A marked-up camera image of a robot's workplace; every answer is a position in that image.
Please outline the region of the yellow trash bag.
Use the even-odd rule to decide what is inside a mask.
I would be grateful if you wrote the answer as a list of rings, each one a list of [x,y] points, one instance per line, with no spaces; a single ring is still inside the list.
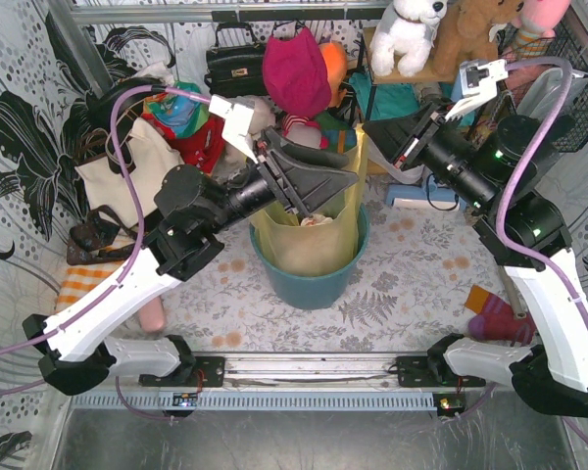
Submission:
[[[368,170],[364,132],[359,126],[355,129],[357,146],[346,152],[346,169],[355,172],[359,181],[314,212],[332,217],[332,222],[301,227],[303,218],[285,211],[280,203],[251,216],[259,252],[274,267],[288,274],[316,277],[331,274],[354,259],[358,211]]]

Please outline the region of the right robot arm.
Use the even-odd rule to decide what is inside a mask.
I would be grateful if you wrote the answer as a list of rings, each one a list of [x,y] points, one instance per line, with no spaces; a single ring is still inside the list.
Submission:
[[[448,335],[428,350],[431,378],[448,384],[475,377],[514,389],[537,412],[588,417],[588,304],[564,217],[535,188],[558,156],[550,141],[538,147],[512,199],[502,200],[538,128],[531,117],[503,117],[474,147],[431,104],[406,117],[367,122],[364,132],[387,162],[426,167],[473,210],[480,242],[519,290],[538,335],[520,347]]]

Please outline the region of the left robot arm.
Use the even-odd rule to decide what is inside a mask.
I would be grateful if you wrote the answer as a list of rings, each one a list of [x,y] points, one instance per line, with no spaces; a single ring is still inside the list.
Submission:
[[[187,281],[224,248],[224,229],[273,202],[309,216],[355,185],[344,155],[295,144],[271,127],[253,144],[258,159],[219,183],[198,168],[170,170],[154,202],[159,224],[135,253],[90,293],[52,315],[23,323],[42,357],[46,384],[67,396],[88,392],[110,377],[136,377],[146,387],[198,386],[198,359],[185,340],[124,340],[114,330],[137,310]]]

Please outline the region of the teal trash bin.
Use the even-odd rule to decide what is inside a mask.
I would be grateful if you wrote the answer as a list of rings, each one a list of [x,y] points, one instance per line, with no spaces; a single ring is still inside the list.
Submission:
[[[277,296],[290,306],[313,310],[328,308],[344,293],[358,260],[368,243],[368,214],[364,206],[358,211],[358,245],[354,259],[345,267],[331,273],[316,277],[304,277],[288,274],[273,265],[259,252],[255,238],[255,229],[250,225],[250,239],[257,256],[264,265],[269,283]]]

